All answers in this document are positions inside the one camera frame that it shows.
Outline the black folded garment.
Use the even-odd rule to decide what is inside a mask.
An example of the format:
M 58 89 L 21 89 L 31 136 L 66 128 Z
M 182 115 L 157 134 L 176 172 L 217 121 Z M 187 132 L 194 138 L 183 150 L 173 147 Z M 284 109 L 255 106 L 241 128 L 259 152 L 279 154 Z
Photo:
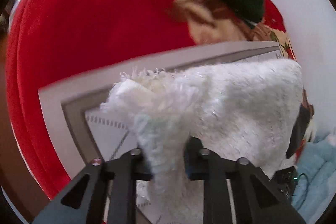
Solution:
M 298 117 L 291 132 L 289 147 L 286 151 L 286 159 L 292 157 L 299 149 L 309 122 L 310 110 L 301 105 L 299 108 Z

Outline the white floral grid bedsheet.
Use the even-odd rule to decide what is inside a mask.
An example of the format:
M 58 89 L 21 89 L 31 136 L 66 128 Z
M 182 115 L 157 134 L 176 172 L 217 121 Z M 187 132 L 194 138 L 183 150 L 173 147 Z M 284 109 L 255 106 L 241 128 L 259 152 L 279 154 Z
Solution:
M 62 166 L 74 178 L 94 158 L 117 159 L 137 146 L 135 136 L 117 114 L 100 110 L 122 72 L 174 72 L 207 64 L 280 57 L 276 42 L 226 42 L 156 53 L 81 73 L 39 89 L 46 129 Z

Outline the white fluffy cardigan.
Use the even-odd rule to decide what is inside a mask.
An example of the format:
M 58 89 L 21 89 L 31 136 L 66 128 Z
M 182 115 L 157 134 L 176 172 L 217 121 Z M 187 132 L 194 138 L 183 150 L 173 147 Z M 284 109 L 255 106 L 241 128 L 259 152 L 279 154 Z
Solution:
M 247 158 L 273 177 L 285 159 L 302 102 L 300 65 L 290 59 L 123 75 L 100 108 L 135 135 L 154 176 L 139 183 L 161 216 L 201 223 L 203 184 L 186 177 L 189 137 L 228 160 Z

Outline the light blue quilt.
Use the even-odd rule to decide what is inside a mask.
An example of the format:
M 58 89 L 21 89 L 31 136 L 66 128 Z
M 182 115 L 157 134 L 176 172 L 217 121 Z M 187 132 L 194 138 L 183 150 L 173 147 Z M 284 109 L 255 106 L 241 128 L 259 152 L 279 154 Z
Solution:
M 291 204 L 306 223 L 316 223 L 335 195 L 335 133 L 306 144 L 296 182 Z

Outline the red floral blanket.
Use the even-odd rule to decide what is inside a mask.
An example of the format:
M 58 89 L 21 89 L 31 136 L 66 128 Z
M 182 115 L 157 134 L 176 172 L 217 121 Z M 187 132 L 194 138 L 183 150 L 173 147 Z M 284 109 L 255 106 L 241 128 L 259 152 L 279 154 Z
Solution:
M 295 57 L 271 0 L 255 28 L 222 0 L 21 0 L 7 44 L 7 105 L 23 158 L 47 197 L 70 177 L 47 132 L 39 89 L 151 53 L 238 40 L 277 41 L 284 57 Z

